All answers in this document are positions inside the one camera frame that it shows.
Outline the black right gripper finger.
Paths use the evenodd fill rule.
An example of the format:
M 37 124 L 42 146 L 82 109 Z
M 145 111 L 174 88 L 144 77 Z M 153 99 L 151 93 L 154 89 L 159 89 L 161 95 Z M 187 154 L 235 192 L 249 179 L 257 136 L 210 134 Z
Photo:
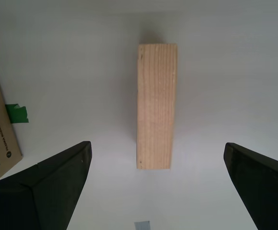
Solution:
M 278 161 L 236 143 L 226 143 L 223 158 L 256 227 L 278 230 Z
M 83 141 L 0 180 L 0 230 L 67 229 L 91 161 Z

